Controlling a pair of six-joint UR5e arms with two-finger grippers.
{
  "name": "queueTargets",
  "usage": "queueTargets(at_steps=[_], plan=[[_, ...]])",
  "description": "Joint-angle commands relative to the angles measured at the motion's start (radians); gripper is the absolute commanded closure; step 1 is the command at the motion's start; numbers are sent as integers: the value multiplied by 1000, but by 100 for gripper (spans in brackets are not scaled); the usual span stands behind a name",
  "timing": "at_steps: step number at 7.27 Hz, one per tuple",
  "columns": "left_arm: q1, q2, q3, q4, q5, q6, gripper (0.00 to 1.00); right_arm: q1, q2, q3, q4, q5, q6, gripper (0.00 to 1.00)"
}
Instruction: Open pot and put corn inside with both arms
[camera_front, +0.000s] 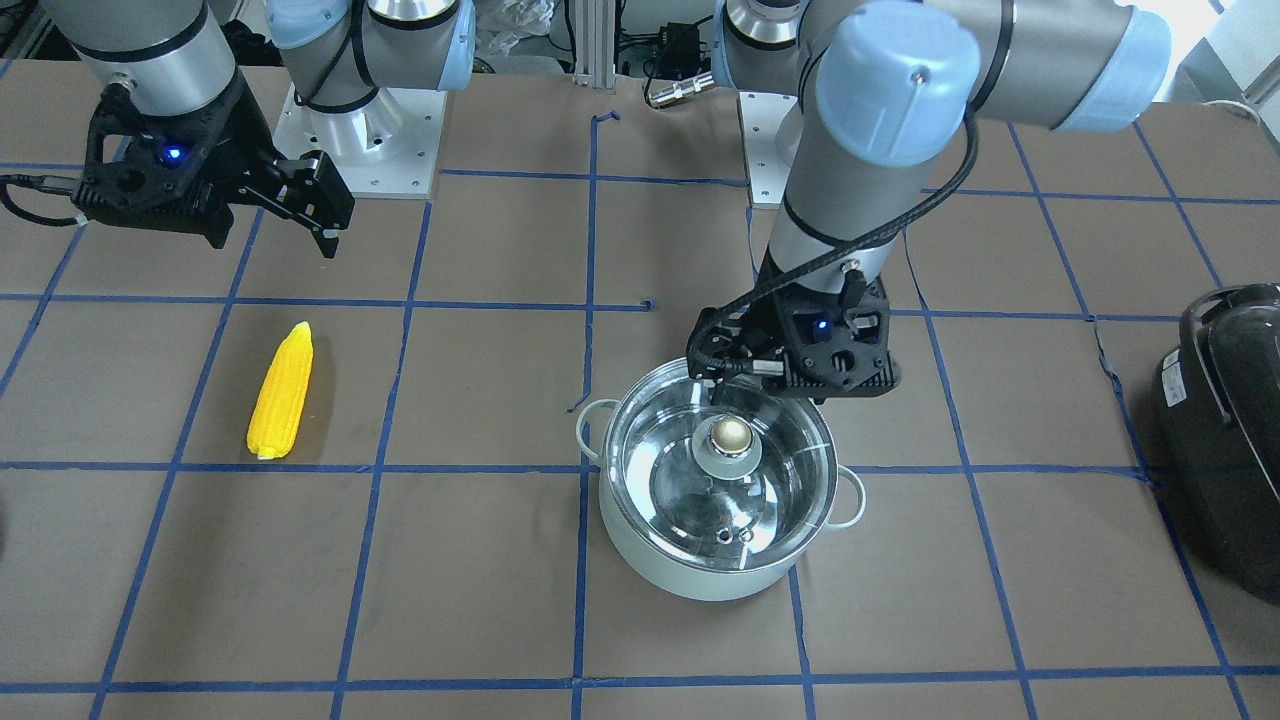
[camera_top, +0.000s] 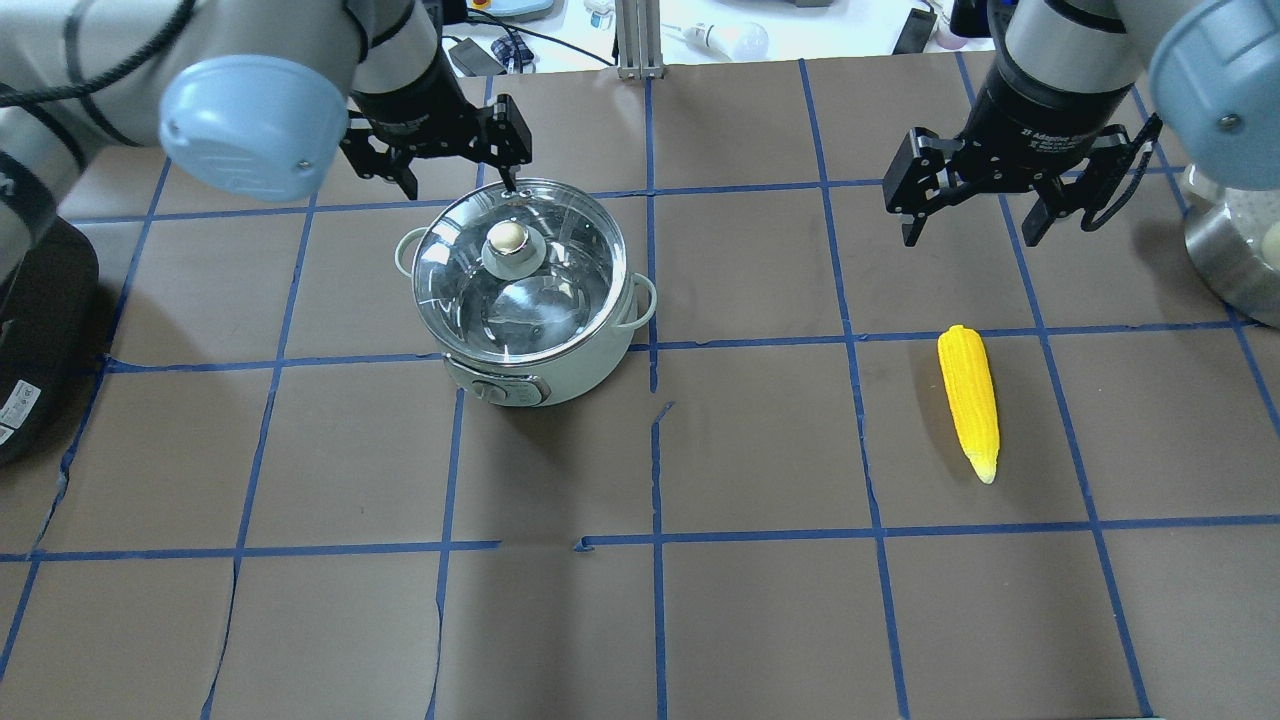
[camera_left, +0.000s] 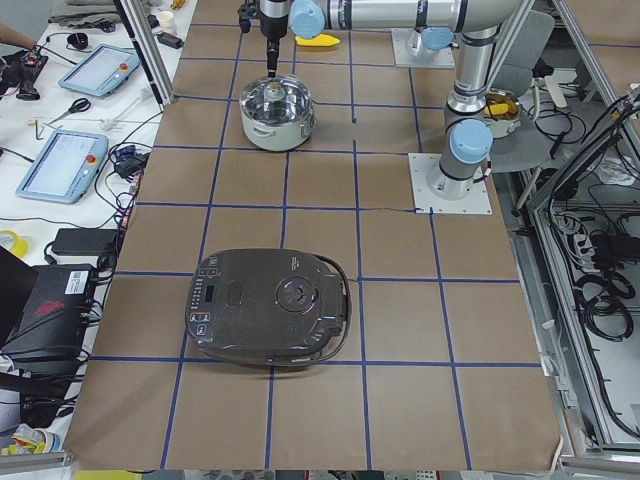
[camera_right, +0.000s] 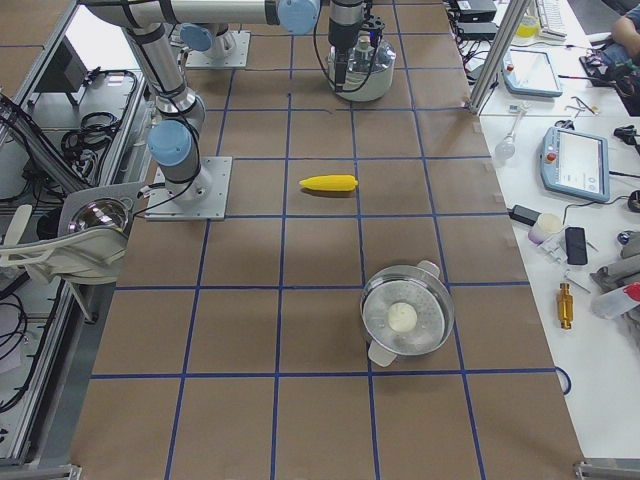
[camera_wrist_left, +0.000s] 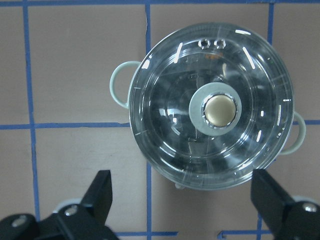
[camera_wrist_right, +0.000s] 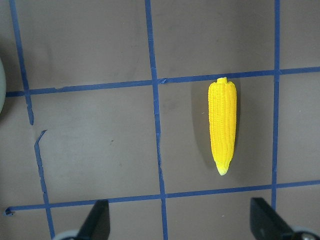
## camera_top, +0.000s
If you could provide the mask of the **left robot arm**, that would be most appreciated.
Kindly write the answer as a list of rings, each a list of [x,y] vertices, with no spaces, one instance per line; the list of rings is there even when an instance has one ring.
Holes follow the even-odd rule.
[[[108,146],[160,146],[261,202],[315,193],[347,156],[415,199],[416,158],[465,158],[508,188],[532,160],[515,100],[461,91],[421,1],[5,1],[3,274],[52,228]]]

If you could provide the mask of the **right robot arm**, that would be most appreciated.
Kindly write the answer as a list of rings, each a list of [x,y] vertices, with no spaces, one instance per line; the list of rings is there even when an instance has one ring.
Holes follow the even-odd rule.
[[[1027,193],[1028,246],[1075,213],[1097,231],[1133,196],[1162,129],[1221,184],[1275,190],[1275,1],[956,1],[951,31],[995,59],[963,129],[911,128],[883,179],[911,247],[933,213]]]

